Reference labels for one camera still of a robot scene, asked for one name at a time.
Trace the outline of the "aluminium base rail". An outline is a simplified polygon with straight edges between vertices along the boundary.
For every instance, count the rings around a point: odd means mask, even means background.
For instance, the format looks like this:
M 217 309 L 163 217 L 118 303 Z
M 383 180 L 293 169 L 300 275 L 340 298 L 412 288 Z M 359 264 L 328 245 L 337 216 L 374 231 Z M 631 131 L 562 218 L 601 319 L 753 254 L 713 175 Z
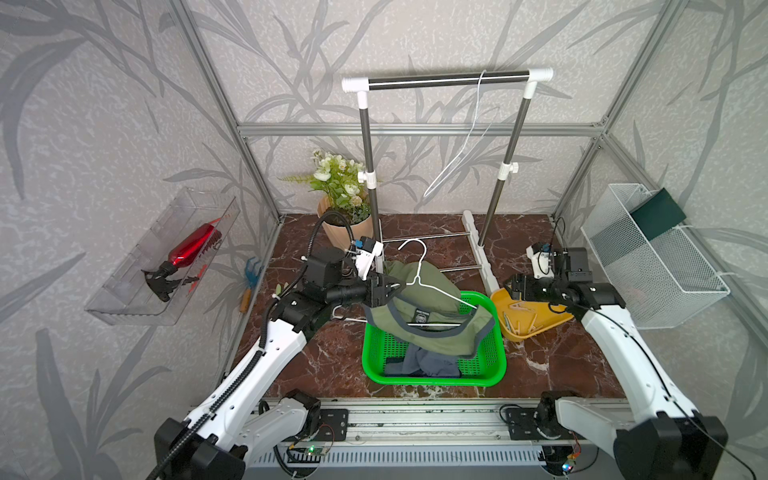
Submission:
M 456 440 L 477 443 L 483 439 L 523 435 L 531 442 L 565 441 L 581 437 L 612 453 L 616 435 L 646 420 L 665 414 L 683 415 L 682 402 L 671 394 L 653 398 L 628 396 L 622 405 L 614 401 L 572 396 L 566 392 L 545 392 L 537 405 L 496 405 L 489 400 L 449 399 L 445 401 L 394 400 L 377 403 L 355 400 L 341 403 L 345 418 L 324 421 L 322 406 L 299 391 L 280 400 L 263 413 L 257 399 L 226 400 L 215 404 L 213 395 L 192 410 L 184 425 L 202 438 L 214 437 L 225 451 L 234 446 L 247 449 L 245 461 L 253 464 L 267 450 L 284 441 L 301 443 L 330 432 L 330 441 L 358 442 L 443 442 Z

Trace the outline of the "olive green tank top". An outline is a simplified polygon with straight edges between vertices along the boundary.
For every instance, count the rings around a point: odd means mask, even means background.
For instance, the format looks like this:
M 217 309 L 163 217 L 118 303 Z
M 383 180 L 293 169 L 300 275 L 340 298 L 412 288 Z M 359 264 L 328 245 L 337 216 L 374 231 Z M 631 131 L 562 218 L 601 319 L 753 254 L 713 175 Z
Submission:
M 385 273 L 404 288 L 386 305 L 364 309 L 369 325 L 407 345 L 473 358 L 491 331 L 493 315 L 485 308 L 464 304 L 461 291 L 434 265 L 391 261 Z

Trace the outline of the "clear acrylic wall shelf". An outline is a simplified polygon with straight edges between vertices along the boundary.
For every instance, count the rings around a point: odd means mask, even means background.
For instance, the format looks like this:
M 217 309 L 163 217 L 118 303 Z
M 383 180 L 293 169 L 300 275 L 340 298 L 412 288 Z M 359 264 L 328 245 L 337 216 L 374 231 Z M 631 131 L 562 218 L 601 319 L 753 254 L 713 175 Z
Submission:
M 181 317 L 207 269 L 240 213 L 237 197 L 228 193 L 182 188 L 157 220 L 86 303 L 85 311 L 111 326 L 172 326 Z M 184 238 L 204 223 L 220 221 L 223 238 L 217 248 L 201 254 L 171 279 L 199 275 L 180 286 L 167 303 L 147 286 L 143 270 L 155 270 Z

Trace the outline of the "clothes rack with steel bars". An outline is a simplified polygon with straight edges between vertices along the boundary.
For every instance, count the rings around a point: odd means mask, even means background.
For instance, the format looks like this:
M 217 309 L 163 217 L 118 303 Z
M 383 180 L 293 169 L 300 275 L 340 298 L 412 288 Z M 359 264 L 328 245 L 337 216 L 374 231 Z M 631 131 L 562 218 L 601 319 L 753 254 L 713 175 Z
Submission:
M 369 94 L 373 91 L 421 89 L 438 87 L 473 86 L 476 88 L 476 96 L 481 96 L 481 87 L 519 83 L 524 86 L 522 100 L 513 124 L 510 140 L 499 166 L 494 190 L 485 215 L 483 227 L 478 229 L 474 217 L 468 210 L 462 213 L 462 222 L 465 233 L 469 237 L 471 249 L 475 259 L 474 268 L 479 271 L 485 291 L 492 294 L 500 289 L 499 282 L 493 274 L 491 264 L 484 250 L 486 238 L 493 222 L 498 204 L 501 199 L 505 184 L 512 173 L 519 170 L 519 164 L 513 160 L 513 156 L 522 133 L 522 128 L 527 117 L 530 104 L 534 98 L 537 87 L 549 82 L 554 77 L 551 67 L 530 68 L 525 71 L 493 71 L 486 70 L 480 73 L 438 73 L 428 75 L 411 75 L 399 77 L 350 77 L 341 82 L 342 90 L 356 95 L 360 115 L 360 126 L 363 140 L 363 152 L 365 170 L 359 175 L 365 185 L 371 208 L 374 238 L 383 239 L 379 220 L 379 202 L 377 195 L 378 179 L 373 159 L 372 133 L 369 115 Z

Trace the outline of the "red spray bottle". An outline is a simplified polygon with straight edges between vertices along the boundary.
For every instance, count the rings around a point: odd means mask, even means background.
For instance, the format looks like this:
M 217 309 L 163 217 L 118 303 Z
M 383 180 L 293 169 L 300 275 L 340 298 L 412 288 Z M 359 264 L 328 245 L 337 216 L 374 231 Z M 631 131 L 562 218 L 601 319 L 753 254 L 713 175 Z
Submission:
M 184 279 L 171 279 L 171 276 L 190 267 L 201 254 L 218 247 L 223 238 L 222 232 L 216 227 L 219 221 L 220 219 L 216 219 L 202 224 L 173 247 L 155 270 L 142 271 L 147 286 L 160 301 L 169 302 L 178 287 L 200 280 L 199 275 Z

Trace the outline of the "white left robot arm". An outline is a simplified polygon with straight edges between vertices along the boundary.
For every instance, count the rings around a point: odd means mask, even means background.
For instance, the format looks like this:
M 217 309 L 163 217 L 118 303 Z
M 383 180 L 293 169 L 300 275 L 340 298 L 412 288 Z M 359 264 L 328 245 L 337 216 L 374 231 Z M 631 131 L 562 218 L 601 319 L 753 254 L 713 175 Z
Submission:
M 342 306 L 379 307 L 401 288 L 384 274 L 384 244 L 351 238 L 347 247 L 316 250 L 310 240 L 296 277 L 273 295 L 257 343 L 184 420 L 167 419 L 154 435 L 151 479 L 240 479 L 264 453 L 319 428 L 321 403 L 293 391 L 260 412 L 280 373 Z

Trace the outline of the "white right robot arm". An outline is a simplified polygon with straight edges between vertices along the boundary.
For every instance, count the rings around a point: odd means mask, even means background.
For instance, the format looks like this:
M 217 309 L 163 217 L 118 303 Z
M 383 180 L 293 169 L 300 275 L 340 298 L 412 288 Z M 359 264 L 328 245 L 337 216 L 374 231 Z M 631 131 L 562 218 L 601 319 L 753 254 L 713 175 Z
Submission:
M 533 273 L 511 276 L 504 292 L 579 322 L 609 362 L 633 415 L 622 421 L 574 394 L 546 391 L 534 413 L 540 434 L 580 435 L 611 456 L 626 479 L 713 478 L 722 456 L 732 453 L 725 426 L 673 384 L 617 289 L 594 282 L 585 249 L 535 242 L 526 254 Z

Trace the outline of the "yellow plastic bin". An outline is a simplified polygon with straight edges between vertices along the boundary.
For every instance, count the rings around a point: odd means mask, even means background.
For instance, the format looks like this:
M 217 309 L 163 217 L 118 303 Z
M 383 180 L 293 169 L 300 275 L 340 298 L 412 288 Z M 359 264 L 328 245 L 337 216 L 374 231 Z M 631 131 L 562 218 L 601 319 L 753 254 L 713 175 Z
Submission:
M 510 317 L 514 317 L 515 321 L 520 324 L 520 328 L 521 328 L 521 332 L 523 333 L 524 340 L 529 339 L 545 331 L 548 331 L 554 327 L 557 327 L 573 319 L 573 315 L 571 313 L 566 312 L 563 306 L 559 306 L 559 305 L 550 306 L 548 303 L 541 303 L 541 302 L 526 302 L 527 306 L 530 309 L 535 310 L 538 313 L 538 318 L 537 318 L 538 330 L 532 335 L 527 335 L 526 331 L 530 321 L 531 314 L 528 312 L 509 311 L 507 309 L 507 306 L 511 302 L 515 302 L 517 300 L 512 300 L 509 294 L 507 293 L 507 291 L 503 289 L 497 290 L 496 292 L 494 292 L 491 295 L 490 299 L 496 308 L 499 323 L 501 326 L 502 335 L 504 338 L 510 341 L 513 341 L 513 340 L 510 339 L 510 335 L 506 331 L 506 328 L 503 322 L 503 316 L 502 316 L 503 313 L 507 313 Z

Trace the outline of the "blue garden hand rake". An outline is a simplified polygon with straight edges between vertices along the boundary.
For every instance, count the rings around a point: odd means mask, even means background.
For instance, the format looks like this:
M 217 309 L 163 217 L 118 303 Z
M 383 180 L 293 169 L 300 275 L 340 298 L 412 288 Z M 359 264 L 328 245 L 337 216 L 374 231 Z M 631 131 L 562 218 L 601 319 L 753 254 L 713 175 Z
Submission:
M 250 306 L 251 297 L 253 296 L 256 286 L 259 282 L 262 270 L 262 262 L 258 257 L 251 257 L 247 260 L 244 276 L 246 281 L 246 288 L 241 297 L 239 312 L 246 313 Z

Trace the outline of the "wooden clothespin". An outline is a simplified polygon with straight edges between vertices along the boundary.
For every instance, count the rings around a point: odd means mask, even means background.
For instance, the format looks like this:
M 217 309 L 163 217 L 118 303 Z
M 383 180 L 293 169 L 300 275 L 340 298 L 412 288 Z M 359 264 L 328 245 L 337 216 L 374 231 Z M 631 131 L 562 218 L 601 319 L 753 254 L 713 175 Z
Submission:
M 538 330 L 538 326 L 537 326 L 538 313 L 535 310 L 529 310 L 529 313 L 531 314 L 531 316 L 530 316 L 530 321 L 527 327 L 526 334 L 532 335 Z
M 503 313 L 502 316 L 506 331 L 510 335 L 510 339 L 513 341 L 523 341 L 524 338 L 520 324 L 515 321 L 515 318 L 510 317 L 507 313 Z
M 511 302 L 511 303 L 510 303 L 510 304 L 507 306 L 507 309 L 508 309 L 509 311 L 515 311 L 515 312 L 528 312 L 528 313 L 530 313 L 530 314 L 533 314 L 533 313 L 534 313 L 534 310 L 530 309 L 530 308 L 527 306 L 527 303 L 526 303 L 526 302 L 524 302 L 524 301 L 515 301 L 515 302 Z

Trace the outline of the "potted plant with white flowers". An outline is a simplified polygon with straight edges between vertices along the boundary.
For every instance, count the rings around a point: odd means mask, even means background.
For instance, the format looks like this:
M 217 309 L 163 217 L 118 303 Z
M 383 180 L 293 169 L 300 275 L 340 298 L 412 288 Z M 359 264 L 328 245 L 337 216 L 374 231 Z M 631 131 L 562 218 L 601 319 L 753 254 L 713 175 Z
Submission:
M 312 156 L 314 171 L 286 176 L 282 181 L 306 184 L 311 191 L 323 194 L 317 213 L 339 212 L 350 226 L 355 240 L 362 236 L 373 237 L 372 210 L 366 187 L 359 182 L 358 174 L 364 165 L 352 159 L 322 150 Z

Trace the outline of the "blue-grey tank top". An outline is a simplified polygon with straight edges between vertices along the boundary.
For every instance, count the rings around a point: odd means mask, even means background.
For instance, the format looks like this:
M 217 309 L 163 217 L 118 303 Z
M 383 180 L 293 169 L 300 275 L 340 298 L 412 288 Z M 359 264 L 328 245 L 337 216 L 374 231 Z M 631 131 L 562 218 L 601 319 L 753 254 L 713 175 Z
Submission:
M 403 357 L 388 358 L 387 377 L 460 378 L 458 358 L 409 345 Z

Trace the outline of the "green perforated plastic basket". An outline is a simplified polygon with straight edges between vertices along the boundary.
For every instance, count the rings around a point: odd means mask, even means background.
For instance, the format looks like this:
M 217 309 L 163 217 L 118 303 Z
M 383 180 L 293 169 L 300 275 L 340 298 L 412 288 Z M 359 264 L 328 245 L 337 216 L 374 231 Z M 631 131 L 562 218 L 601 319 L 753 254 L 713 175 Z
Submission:
M 507 359 L 496 308 L 483 293 L 462 291 L 461 297 L 473 306 L 485 308 L 493 315 L 494 321 L 491 331 L 479 343 L 475 356 L 457 361 L 460 371 L 457 378 L 395 376 L 386 373 L 385 368 L 390 363 L 405 358 L 408 345 L 373 325 L 367 325 L 362 347 L 362 367 L 369 379 L 378 384 L 396 386 L 491 387 L 498 384 L 506 373 Z

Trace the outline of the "dark green cloth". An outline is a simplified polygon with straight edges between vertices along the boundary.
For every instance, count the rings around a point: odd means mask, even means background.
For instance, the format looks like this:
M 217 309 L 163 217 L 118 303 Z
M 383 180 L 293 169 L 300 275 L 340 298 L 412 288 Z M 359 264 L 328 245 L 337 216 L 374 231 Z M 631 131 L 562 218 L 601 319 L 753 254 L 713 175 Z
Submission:
M 662 188 L 635 207 L 630 216 L 648 241 L 665 234 L 687 219 L 671 194 Z

